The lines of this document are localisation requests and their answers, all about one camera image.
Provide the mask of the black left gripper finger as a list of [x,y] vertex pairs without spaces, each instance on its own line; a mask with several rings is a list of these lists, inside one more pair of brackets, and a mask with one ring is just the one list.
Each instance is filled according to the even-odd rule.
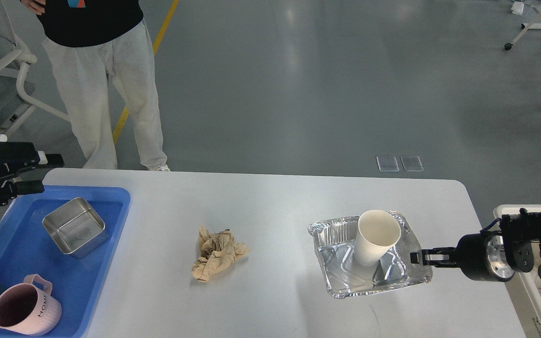
[[6,206],[19,195],[41,194],[45,190],[40,180],[5,182],[0,187],[0,206]]
[[64,165],[60,154],[37,151],[32,143],[0,142],[0,183],[34,169],[62,168]]

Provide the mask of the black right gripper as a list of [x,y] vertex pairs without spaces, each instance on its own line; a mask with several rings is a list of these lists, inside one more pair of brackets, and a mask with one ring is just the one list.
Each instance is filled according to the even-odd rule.
[[438,268],[460,268],[479,282],[508,282],[515,272],[505,257],[504,240],[496,233],[464,235],[457,247],[421,249],[410,253],[410,262]]

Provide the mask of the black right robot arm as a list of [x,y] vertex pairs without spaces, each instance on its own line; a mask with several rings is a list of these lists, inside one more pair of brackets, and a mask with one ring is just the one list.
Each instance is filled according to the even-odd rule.
[[464,235],[455,247],[421,249],[410,253],[414,264],[459,268],[480,282],[508,282],[516,273],[537,268],[541,279],[541,212],[521,207],[515,214],[497,216],[479,233]]

